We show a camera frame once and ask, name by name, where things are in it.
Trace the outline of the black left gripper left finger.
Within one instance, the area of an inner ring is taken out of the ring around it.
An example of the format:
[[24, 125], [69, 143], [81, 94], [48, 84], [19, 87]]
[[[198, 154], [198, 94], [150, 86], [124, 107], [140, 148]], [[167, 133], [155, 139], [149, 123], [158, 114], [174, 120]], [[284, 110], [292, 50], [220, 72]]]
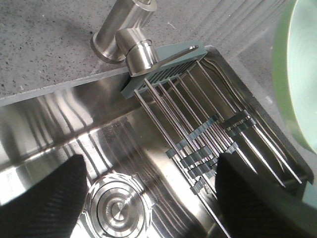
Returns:
[[2, 238], [68, 238], [83, 209], [87, 169], [75, 154], [49, 176], [0, 208]]

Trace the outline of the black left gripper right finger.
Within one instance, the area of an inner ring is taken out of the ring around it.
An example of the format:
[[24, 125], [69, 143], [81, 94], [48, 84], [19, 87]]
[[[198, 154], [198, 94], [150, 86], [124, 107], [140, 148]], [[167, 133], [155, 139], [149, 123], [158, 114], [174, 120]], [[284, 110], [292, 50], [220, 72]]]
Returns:
[[223, 153], [215, 188], [233, 238], [315, 238], [317, 210], [254, 173], [241, 159]]

